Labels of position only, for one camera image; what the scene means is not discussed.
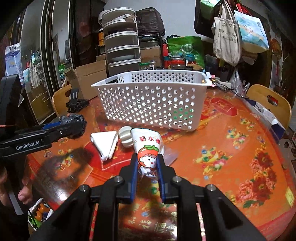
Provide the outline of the person's left hand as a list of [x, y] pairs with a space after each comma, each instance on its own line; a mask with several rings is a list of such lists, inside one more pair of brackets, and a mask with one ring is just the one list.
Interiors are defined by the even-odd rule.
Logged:
[[14, 192], [17, 193], [17, 198], [24, 205], [29, 205], [32, 202], [33, 194], [32, 194], [32, 180], [31, 177], [31, 169], [29, 166], [26, 166], [22, 173], [22, 178], [17, 179], [15, 183], [9, 179], [9, 175], [7, 173], [6, 168], [1, 170], [1, 204], [6, 207], [12, 207], [13, 204], [9, 197], [9, 188], [8, 181], [11, 184], [11, 188]]

